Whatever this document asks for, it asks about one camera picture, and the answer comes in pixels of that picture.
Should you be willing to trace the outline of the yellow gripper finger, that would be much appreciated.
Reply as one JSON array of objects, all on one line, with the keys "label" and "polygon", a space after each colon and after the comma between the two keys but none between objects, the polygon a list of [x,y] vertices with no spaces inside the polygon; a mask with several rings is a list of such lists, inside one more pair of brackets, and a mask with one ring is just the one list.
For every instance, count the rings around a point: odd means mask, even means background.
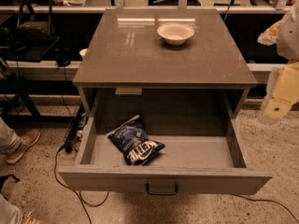
[{"label": "yellow gripper finger", "polygon": [[291,102],[275,97],[265,96],[258,119],[263,124],[273,125],[280,122],[291,109]]}]

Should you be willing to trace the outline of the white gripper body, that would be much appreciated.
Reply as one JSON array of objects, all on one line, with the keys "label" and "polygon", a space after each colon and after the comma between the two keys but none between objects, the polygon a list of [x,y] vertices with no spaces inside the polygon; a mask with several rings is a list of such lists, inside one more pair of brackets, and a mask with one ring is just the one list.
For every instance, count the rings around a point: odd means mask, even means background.
[{"label": "white gripper body", "polygon": [[268,93],[273,100],[294,105],[299,102],[299,62],[274,68],[268,79]]}]

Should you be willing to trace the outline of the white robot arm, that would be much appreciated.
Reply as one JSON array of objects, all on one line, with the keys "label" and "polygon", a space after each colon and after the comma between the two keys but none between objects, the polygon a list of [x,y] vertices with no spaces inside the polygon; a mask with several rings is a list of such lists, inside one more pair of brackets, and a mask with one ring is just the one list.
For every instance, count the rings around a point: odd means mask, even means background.
[{"label": "white robot arm", "polygon": [[267,81],[260,122],[272,125],[299,102],[299,2],[260,34],[258,42],[267,46],[276,44],[278,55],[288,61],[283,68],[274,68]]}]

